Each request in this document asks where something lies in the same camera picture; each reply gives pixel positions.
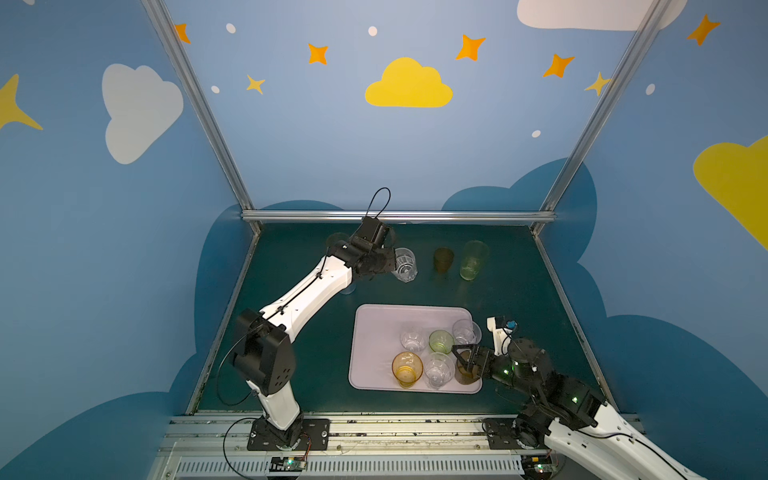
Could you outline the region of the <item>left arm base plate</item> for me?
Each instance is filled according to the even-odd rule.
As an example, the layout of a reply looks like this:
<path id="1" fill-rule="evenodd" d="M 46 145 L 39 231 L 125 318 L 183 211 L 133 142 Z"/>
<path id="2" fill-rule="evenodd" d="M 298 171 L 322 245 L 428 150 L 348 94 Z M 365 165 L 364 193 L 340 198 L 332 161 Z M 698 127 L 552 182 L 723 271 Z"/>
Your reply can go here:
<path id="1" fill-rule="evenodd" d="M 325 451 L 328 448 L 330 421 L 328 419 L 298 418 L 287 430 L 260 417 L 251 425 L 248 451 Z"/>

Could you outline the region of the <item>short orange glass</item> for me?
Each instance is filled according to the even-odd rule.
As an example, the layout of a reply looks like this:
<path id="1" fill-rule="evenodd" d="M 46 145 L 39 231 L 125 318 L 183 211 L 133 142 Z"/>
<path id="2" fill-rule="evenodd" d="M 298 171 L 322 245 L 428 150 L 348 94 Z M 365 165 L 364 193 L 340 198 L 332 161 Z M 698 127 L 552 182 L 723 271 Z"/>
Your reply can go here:
<path id="1" fill-rule="evenodd" d="M 414 352 L 398 353 L 391 364 L 392 373 L 402 388 L 412 387 L 423 374 L 423 362 Z"/>

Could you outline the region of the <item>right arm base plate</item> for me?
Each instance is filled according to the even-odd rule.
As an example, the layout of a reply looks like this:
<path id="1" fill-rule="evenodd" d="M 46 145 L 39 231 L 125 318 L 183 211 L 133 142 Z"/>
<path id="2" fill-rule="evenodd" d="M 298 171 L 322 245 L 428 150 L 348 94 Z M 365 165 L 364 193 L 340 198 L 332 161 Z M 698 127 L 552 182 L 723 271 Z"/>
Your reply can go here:
<path id="1" fill-rule="evenodd" d="M 542 444 L 540 433 L 525 419 L 485 418 L 482 428 L 492 450 L 531 450 Z"/>

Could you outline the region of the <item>lilac plastic tray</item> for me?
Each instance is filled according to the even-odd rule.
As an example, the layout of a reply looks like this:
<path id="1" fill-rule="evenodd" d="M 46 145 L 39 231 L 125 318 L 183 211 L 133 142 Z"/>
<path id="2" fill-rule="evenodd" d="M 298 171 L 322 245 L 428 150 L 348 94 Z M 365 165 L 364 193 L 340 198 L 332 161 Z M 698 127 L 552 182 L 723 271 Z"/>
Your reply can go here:
<path id="1" fill-rule="evenodd" d="M 470 320 L 460 307 L 365 304 L 356 311 L 348 379 L 357 390 L 403 392 L 392 371 L 404 351 L 400 335 L 412 325 L 429 334 L 450 331 L 458 320 Z"/>

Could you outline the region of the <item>small green glass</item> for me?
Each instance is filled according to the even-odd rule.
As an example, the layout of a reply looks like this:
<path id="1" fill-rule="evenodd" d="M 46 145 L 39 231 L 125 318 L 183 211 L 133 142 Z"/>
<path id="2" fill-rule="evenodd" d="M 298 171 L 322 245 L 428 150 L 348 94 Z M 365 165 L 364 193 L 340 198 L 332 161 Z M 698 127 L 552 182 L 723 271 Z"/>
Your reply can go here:
<path id="1" fill-rule="evenodd" d="M 429 335 L 429 348 L 432 352 L 449 355 L 454 345 L 453 335 L 446 330 L 434 330 Z"/>

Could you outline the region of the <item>dark amber dimpled glass front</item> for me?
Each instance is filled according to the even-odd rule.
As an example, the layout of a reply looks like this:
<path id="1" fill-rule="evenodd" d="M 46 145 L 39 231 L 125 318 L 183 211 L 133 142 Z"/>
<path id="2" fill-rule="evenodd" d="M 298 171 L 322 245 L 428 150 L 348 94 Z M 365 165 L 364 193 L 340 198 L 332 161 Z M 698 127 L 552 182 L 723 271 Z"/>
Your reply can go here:
<path id="1" fill-rule="evenodd" d="M 470 360 L 471 352 L 462 351 L 456 360 L 455 379 L 462 385 L 471 385 L 480 380 L 479 366 Z"/>

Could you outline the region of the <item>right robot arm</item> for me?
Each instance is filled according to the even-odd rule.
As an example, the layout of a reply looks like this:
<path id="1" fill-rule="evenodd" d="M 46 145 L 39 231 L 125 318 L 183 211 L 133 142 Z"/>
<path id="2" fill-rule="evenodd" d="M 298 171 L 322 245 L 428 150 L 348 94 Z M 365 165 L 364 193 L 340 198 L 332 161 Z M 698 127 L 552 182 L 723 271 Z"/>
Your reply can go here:
<path id="1" fill-rule="evenodd" d="M 557 372 L 546 350 L 527 338 L 502 343 L 455 345 L 467 373 L 525 394 L 528 401 L 512 420 L 484 422 L 496 449 L 547 449 L 600 479 L 699 479 L 631 425 L 583 381 Z"/>

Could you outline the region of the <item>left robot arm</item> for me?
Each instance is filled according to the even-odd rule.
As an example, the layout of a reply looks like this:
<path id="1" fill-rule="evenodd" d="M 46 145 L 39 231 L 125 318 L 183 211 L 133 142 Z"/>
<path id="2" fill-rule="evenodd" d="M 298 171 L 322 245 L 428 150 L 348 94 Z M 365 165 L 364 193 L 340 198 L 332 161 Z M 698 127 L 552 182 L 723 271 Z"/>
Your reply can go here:
<path id="1" fill-rule="evenodd" d="M 308 321 L 336 294 L 362 277 L 395 270 L 395 250 L 386 244 L 392 228 L 364 216 L 355 232 L 326 249 L 317 265 L 286 294 L 259 311 L 237 318 L 236 340 L 225 355 L 258 398 L 263 415 L 257 432 L 278 448 L 294 447 L 302 435 L 303 413 L 291 378 L 293 343 Z"/>

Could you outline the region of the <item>clear faceted glass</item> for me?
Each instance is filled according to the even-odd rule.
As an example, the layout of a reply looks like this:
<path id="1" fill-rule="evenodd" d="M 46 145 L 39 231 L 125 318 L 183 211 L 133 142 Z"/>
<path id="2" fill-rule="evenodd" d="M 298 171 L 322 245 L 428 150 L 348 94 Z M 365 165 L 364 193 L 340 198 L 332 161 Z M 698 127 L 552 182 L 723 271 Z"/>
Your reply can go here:
<path id="1" fill-rule="evenodd" d="M 444 353 L 431 352 L 423 361 L 423 375 L 430 388 L 440 389 L 454 378 L 454 361 Z"/>
<path id="2" fill-rule="evenodd" d="M 482 331 L 472 320 L 458 320 L 452 326 L 452 336 L 455 345 L 478 344 L 482 339 Z"/>

